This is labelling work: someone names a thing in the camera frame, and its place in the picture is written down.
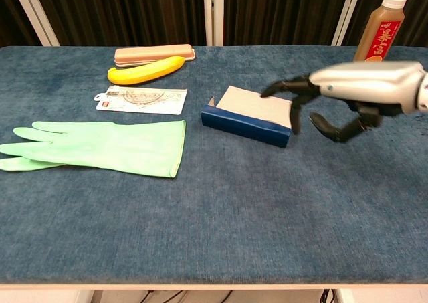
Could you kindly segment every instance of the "green rubber glove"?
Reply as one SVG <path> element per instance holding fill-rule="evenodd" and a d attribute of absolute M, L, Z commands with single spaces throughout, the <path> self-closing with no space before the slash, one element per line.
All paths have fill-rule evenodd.
<path fill-rule="evenodd" d="M 67 164 L 172 178 L 181 162 L 186 123 L 34 122 L 33 127 L 13 132 L 38 142 L 0 145 L 0 153 L 20 156 L 0 159 L 0 169 Z"/>

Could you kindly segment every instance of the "pink pencil case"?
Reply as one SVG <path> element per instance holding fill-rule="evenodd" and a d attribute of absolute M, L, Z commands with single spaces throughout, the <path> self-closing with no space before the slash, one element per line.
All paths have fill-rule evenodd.
<path fill-rule="evenodd" d="M 196 54 L 189 44 L 123 47 L 115 51 L 114 63 L 118 67 L 139 66 L 171 56 L 181 56 L 189 61 L 195 59 Z"/>

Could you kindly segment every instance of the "cable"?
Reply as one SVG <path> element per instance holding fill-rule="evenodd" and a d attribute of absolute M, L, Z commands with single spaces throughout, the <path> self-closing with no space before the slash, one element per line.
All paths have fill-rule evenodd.
<path fill-rule="evenodd" d="M 321 298 L 320 298 L 320 303 L 327 303 L 327 297 L 328 297 L 329 291 L 330 290 L 324 290 L 324 291 L 322 291 Z M 330 301 L 330 303 L 333 303 L 334 299 L 336 298 L 336 292 L 334 290 L 332 290 L 332 294 L 333 294 L 333 297 L 332 297 L 332 300 Z"/>
<path fill-rule="evenodd" d="M 144 298 L 142 298 L 142 300 L 140 301 L 140 303 L 143 303 L 147 299 L 147 296 L 150 295 L 150 293 L 153 293 L 153 291 L 152 290 L 147 291 L 146 296 Z"/>
<path fill-rule="evenodd" d="M 230 294 L 232 294 L 233 291 L 229 291 L 229 293 L 227 293 L 226 297 L 223 299 L 223 301 L 221 301 L 220 303 L 225 303 L 226 300 L 229 298 Z"/>
<path fill-rule="evenodd" d="M 181 296 L 180 300 L 177 303 L 182 303 L 184 302 L 187 294 L 189 293 L 189 291 L 185 291 L 184 294 Z"/>
<path fill-rule="evenodd" d="M 168 303 L 168 302 L 169 302 L 169 301 L 171 301 L 175 296 L 179 295 L 182 291 L 183 291 L 183 290 L 178 291 L 176 294 L 174 294 L 173 296 L 171 296 L 168 300 L 164 301 L 163 303 Z"/>

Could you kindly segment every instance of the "blue tablecloth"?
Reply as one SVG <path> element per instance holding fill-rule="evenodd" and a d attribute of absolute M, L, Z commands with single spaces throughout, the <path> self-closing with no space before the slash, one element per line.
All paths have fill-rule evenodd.
<path fill-rule="evenodd" d="M 140 85 L 187 88 L 180 116 L 95 109 L 113 47 L 0 49 L 0 143 L 22 141 L 13 128 L 36 120 L 187 121 L 175 179 L 0 172 L 0 283 L 426 283 L 428 117 L 385 118 L 334 144 L 309 113 L 336 125 L 355 113 L 319 98 L 286 149 L 207 128 L 202 107 L 229 85 L 260 92 L 350 61 L 355 48 L 195 49 L 195 61 Z M 388 58 L 428 67 L 425 48 L 394 47 Z"/>

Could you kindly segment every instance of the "white bottle cap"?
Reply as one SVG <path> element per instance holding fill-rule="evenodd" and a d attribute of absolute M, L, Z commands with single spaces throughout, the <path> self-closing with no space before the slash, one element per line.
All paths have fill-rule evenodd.
<path fill-rule="evenodd" d="M 388 7 L 389 9 L 402 9 L 406 0 L 383 0 L 382 6 Z"/>

